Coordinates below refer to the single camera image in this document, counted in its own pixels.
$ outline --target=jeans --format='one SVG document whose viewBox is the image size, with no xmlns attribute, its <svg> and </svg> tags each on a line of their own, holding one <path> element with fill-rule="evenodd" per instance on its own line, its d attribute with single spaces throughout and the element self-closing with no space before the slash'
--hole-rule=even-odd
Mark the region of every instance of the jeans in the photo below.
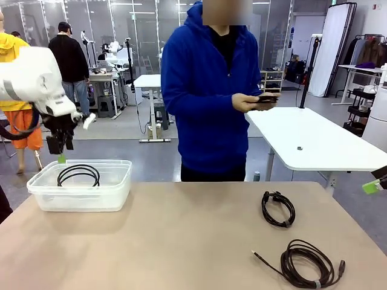
<svg viewBox="0 0 387 290">
<path fill-rule="evenodd" d="M 80 82 L 68 83 L 62 82 L 63 89 L 66 92 L 67 97 L 75 104 L 74 89 L 77 94 L 78 101 L 80 103 L 80 110 L 85 115 L 89 115 L 89 99 L 87 96 L 86 82 L 81 80 Z"/>
<path fill-rule="evenodd" d="M 184 164 L 181 165 L 181 181 L 183 182 L 225 182 L 244 181 L 246 176 L 246 163 L 236 166 L 224 173 L 203 173 L 192 170 Z"/>
</svg>

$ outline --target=plastic container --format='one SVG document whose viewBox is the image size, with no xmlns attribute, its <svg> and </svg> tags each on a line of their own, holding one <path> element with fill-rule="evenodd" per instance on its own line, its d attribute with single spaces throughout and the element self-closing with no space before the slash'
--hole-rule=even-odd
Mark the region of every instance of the plastic container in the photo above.
<svg viewBox="0 0 387 290">
<path fill-rule="evenodd" d="M 100 173 L 100 186 L 94 178 L 79 175 L 57 186 L 58 174 L 75 164 L 88 164 Z M 131 188 L 132 162 L 126 160 L 68 160 L 50 163 L 27 182 L 44 211 L 119 211 Z"/>
</svg>

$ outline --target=tan tabletop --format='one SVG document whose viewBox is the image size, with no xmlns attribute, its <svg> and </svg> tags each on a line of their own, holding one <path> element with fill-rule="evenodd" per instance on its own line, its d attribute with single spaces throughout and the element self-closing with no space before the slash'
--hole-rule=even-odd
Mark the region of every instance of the tan tabletop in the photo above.
<svg viewBox="0 0 387 290">
<path fill-rule="evenodd" d="M 266 190 L 294 203 L 290 229 L 262 217 Z M 0 226 L 0 289 L 294 289 L 251 250 L 279 268 L 295 238 L 320 248 L 335 272 L 346 261 L 330 289 L 386 289 L 387 257 L 313 182 L 139 183 L 117 213 L 46 213 L 29 198 Z"/>
</svg>

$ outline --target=glass wall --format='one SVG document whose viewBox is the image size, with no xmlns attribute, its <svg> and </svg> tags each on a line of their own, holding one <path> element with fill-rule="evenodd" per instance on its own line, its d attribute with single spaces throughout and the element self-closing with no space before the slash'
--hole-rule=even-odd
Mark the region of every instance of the glass wall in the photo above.
<svg viewBox="0 0 387 290">
<path fill-rule="evenodd" d="M 21 4 L 24 31 L 27 42 L 35 47 L 48 46 L 48 33 L 43 18 L 43 4 L 41 2 L 24 2 Z"/>
<path fill-rule="evenodd" d="M 4 30 L 7 33 L 17 31 L 21 34 L 25 40 L 24 28 L 22 23 L 22 16 L 20 14 L 19 4 L 11 4 L 1 7 L 1 11 L 5 15 L 4 19 Z"/>
<path fill-rule="evenodd" d="M 92 44 L 89 44 L 86 50 L 86 46 L 84 46 L 80 38 L 80 33 L 84 31 L 90 41 L 94 40 L 86 0 L 64 0 L 64 4 L 67 21 L 70 23 L 71 30 L 73 31 L 72 37 L 80 43 L 86 57 L 90 59 L 89 64 L 91 66 L 96 65 L 94 63 Z"/>
<path fill-rule="evenodd" d="M 293 0 L 254 0 L 249 30 L 259 45 L 261 68 L 283 66 L 287 54 L 288 20 Z M 31 45 L 47 46 L 57 34 L 57 24 L 68 21 L 83 48 L 80 34 L 101 46 L 130 38 L 135 75 L 160 73 L 160 52 L 187 18 L 195 0 L 42 0 L 2 6 L 5 29 L 19 31 Z M 90 65 L 94 66 L 91 44 Z"/>
</svg>

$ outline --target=black shirt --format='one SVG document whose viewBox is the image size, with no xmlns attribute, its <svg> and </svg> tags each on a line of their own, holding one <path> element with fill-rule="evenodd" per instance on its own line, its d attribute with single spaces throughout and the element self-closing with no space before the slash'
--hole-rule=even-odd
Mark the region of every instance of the black shirt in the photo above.
<svg viewBox="0 0 387 290">
<path fill-rule="evenodd" d="M 48 48 L 53 52 L 64 82 L 79 82 L 89 78 L 86 57 L 75 39 L 58 34 Z"/>
<path fill-rule="evenodd" d="M 213 45 L 224 57 L 224 60 L 227 64 L 227 69 L 230 71 L 232 66 L 232 60 L 234 57 L 236 38 L 238 37 L 238 29 L 236 26 L 230 26 L 230 32 L 227 35 L 223 36 L 220 36 L 211 27 L 210 29 Z"/>
</svg>

